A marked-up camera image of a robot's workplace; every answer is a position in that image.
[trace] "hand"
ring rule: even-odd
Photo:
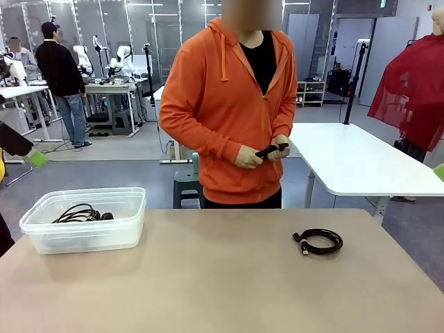
[[[289,138],[286,137],[283,134],[279,134],[277,137],[275,137],[273,140],[271,140],[271,144],[274,146],[277,146],[279,144],[289,144]],[[291,149],[290,145],[284,149],[284,151],[273,151],[272,153],[268,154],[268,159],[272,162],[277,162],[281,160],[282,158],[286,158],[288,155],[290,155]]]
[[[256,156],[257,152],[253,148],[242,145],[234,163],[242,169],[256,169],[263,162],[262,158]]]

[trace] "man's right hand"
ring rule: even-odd
[[[257,150],[248,146],[241,146],[234,163],[242,169],[256,169],[263,162],[262,158],[256,156],[257,152]]]

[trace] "person in gray shirt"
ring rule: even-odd
[[[22,46],[22,41],[18,37],[11,37],[8,42],[10,51],[14,54],[14,60],[19,60],[27,68],[32,65],[37,67],[34,55]]]

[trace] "man's left hand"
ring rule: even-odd
[[[283,134],[278,135],[273,140],[271,140],[271,145],[277,146],[279,144],[289,144],[289,138],[286,137]],[[291,149],[290,145],[286,147],[283,151],[273,151],[272,153],[268,154],[268,159],[272,162],[277,162],[281,160],[282,158],[286,158],[288,155],[290,155]]]

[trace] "black cap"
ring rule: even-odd
[[[59,28],[60,28],[60,26],[58,24],[54,24],[51,22],[44,22],[42,24],[43,35],[50,35],[50,34],[56,32],[57,29],[59,29]]]

